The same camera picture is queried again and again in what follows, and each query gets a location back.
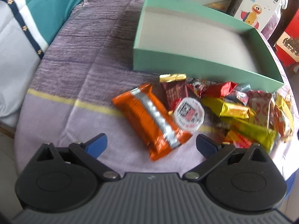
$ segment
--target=purple blanket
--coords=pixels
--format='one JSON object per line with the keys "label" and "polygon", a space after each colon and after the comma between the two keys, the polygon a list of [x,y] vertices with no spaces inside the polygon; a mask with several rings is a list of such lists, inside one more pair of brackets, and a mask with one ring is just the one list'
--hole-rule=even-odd
{"label": "purple blanket", "polygon": [[[132,48],[144,0],[84,0],[57,34],[41,61],[25,97],[15,134],[15,153],[21,171],[43,142],[68,146],[99,133],[108,147],[99,160],[120,174],[125,172],[178,172],[195,167],[204,157],[195,138],[205,133],[215,140],[224,135],[218,118],[205,108],[204,125],[183,146],[152,162],[148,149],[114,108],[111,99],[145,82],[164,101],[157,74],[132,71]],[[289,87],[285,72],[273,55]],[[298,112],[293,101],[295,132]],[[298,167],[298,139],[276,146],[272,158],[287,179]]]}

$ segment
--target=open cardboard box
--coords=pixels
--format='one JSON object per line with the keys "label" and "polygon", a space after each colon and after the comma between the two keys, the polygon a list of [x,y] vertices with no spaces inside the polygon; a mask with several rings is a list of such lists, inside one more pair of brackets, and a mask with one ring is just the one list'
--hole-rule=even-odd
{"label": "open cardboard box", "polygon": [[145,0],[134,43],[134,70],[250,84],[283,85],[255,28],[186,0]]}

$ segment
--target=white fabric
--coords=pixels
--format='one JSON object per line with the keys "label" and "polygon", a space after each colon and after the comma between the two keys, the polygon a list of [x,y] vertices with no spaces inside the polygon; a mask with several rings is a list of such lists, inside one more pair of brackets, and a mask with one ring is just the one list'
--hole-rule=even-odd
{"label": "white fabric", "polygon": [[3,1],[0,14],[0,122],[16,126],[9,116],[20,109],[40,58]]}
{"label": "white fabric", "polygon": [[44,40],[44,38],[40,34],[40,32],[38,31],[38,28],[33,20],[33,17],[26,5],[26,1],[25,0],[14,0],[14,1],[18,7],[19,12],[20,12],[21,16],[23,17],[25,24],[28,27],[32,37],[38,43],[39,47],[41,47],[41,49],[43,51],[46,51],[47,48],[49,47],[49,45]]}

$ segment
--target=metal screw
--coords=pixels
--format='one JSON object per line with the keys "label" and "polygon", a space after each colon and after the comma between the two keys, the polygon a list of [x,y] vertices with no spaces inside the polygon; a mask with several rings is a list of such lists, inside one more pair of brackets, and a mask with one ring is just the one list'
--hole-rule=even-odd
{"label": "metal screw", "polygon": [[118,177],[118,173],[115,171],[107,171],[103,174],[103,176],[107,179],[116,179]]}
{"label": "metal screw", "polygon": [[185,173],[185,177],[187,179],[198,179],[199,178],[199,173],[197,173],[197,172],[187,172],[187,173]]}

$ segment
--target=ribbed gray surface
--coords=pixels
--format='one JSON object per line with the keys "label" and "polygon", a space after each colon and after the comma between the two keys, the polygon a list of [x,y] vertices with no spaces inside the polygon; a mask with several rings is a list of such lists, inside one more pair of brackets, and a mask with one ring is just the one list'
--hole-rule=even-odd
{"label": "ribbed gray surface", "polygon": [[66,213],[25,210],[17,224],[281,224],[291,223],[278,211],[261,215],[236,214],[212,202],[200,185],[176,173],[128,173],[106,183],[86,205]]}

